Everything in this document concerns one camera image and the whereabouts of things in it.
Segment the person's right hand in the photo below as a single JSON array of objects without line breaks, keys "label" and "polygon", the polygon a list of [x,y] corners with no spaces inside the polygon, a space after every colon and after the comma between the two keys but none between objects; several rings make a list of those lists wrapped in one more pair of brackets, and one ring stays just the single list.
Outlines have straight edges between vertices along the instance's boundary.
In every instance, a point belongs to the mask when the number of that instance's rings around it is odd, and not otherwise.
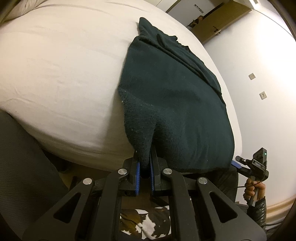
[{"label": "person's right hand", "polygon": [[266,185],[263,182],[252,181],[251,178],[248,178],[244,186],[245,186],[245,190],[243,194],[244,200],[248,201],[252,197],[254,197],[256,190],[258,191],[257,201],[260,201],[265,198]]}]

